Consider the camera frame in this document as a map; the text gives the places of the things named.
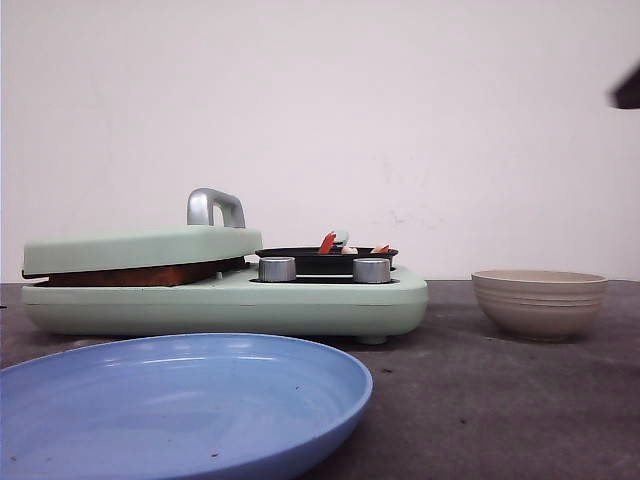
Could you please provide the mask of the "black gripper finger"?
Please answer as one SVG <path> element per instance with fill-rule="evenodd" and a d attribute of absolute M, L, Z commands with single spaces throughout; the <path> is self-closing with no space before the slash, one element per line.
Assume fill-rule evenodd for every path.
<path fill-rule="evenodd" d="M 636 62 L 607 92 L 609 105 L 615 109 L 640 108 L 640 65 Z"/>

